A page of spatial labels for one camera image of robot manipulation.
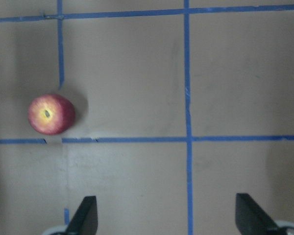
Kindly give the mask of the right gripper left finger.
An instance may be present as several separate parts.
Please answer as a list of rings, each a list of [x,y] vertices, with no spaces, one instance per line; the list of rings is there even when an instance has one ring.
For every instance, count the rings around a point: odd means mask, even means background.
[[[83,198],[68,224],[66,235],[95,235],[98,230],[98,209],[96,196]]]

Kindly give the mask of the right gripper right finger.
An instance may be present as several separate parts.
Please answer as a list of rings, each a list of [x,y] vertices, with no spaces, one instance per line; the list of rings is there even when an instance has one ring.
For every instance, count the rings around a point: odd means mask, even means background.
[[[248,193],[237,193],[235,223],[242,235],[277,235],[279,227]]]

